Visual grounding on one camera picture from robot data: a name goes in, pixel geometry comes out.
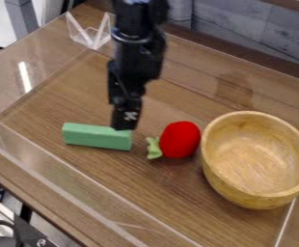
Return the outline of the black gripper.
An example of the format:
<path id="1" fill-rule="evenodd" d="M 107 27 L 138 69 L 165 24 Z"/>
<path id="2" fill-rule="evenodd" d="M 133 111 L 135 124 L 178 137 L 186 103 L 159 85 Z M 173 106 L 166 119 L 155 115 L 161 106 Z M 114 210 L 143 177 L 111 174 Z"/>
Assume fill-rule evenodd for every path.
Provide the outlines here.
<path id="1" fill-rule="evenodd" d="M 117 50 L 109 62 L 109 102 L 114 105 L 111 127 L 135 130 L 146 84 L 162 76 L 167 37 L 158 28 L 145 37 L 129 37 L 115 29 L 113 39 Z"/>

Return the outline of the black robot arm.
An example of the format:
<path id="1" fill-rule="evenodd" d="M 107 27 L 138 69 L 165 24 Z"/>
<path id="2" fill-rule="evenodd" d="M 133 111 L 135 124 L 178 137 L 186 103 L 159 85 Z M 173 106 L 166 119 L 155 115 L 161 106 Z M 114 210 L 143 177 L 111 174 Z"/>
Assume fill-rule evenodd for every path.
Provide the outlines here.
<path id="1" fill-rule="evenodd" d="M 163 70 L 167 37 L 161 26 L 169 21 L 169 0 L 113 0 L 113 7 L 117 48 L 107 64 L 111 126 L 135 130 L 146 84 L 161 78 Z"/>

